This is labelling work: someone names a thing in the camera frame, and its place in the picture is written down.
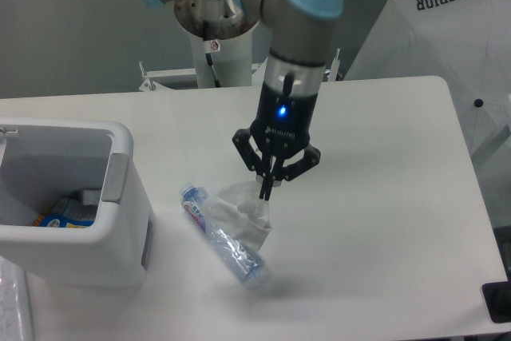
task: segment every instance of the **umbrella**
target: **umbrella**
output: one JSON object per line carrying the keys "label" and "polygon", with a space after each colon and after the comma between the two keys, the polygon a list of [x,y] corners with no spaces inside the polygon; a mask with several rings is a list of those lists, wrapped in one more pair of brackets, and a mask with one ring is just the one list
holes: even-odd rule
{"label": "umbrella", "polygon": [[[471,155],[496,137],[504,140],[511,0],[388,0],[346,80],[420,75],[447,81]],[[493,169],[479,169],[477,177],[490,218],[493,210],[509,219],[511,150],[498,152],[499,162],[487,162]],[[495,188],[495,180],[505,188]]]}

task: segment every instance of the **plastic bottle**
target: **plastic bottle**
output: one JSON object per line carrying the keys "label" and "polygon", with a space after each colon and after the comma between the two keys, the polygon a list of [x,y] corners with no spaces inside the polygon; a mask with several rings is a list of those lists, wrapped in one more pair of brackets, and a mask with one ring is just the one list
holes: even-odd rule
{"label": "plastic bottle", "polygon": [[181,205],[190,218],[213,245],[216,252],[234,272],[238,280],[247,288],[259,287],[267,276],[263,257],[255,250],[232,239],[200,212],[200,206],[208,197],[204,188],[186,184],[180,189],[183,197]]}

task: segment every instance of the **trash bin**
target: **trash bin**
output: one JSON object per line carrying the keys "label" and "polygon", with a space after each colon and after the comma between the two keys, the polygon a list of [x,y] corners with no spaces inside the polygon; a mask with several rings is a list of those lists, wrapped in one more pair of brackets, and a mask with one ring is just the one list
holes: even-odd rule
{"label": "trash bin", "polygon": [[[91,226],[31,226],[82,189],[101,190]],[[141,284],[153,222],[126,127],[0,117],[0,256],[62,284]]]}

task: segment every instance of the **bottle label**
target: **bottle label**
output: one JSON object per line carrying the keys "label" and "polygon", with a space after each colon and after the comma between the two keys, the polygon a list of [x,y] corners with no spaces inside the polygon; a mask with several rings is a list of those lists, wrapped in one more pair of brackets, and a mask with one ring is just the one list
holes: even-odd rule
{"label": "bottle label", "polygon": [[200,213],[199,207],[197,207],[197,205],[191,201],[185,201],[183,203],[183,208],[187,214],[190,215],[192,220],[195,221],[197,225],[199,225],[200,229],[202,229],[202,232],[206,233],[206,219],[204,216],[202,216],[202,213]]}

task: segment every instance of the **white plastic bag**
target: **white plastic bag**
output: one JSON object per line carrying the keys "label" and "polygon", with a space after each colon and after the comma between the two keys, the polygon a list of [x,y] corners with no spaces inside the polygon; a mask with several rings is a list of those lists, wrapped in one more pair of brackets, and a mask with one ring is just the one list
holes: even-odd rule
{"label": "white plastic bag", "polygon": [[269,204],[259,198],[260,189],[256,181],[229,185],[200,210],[230,237],[259,251],[271,231]]}

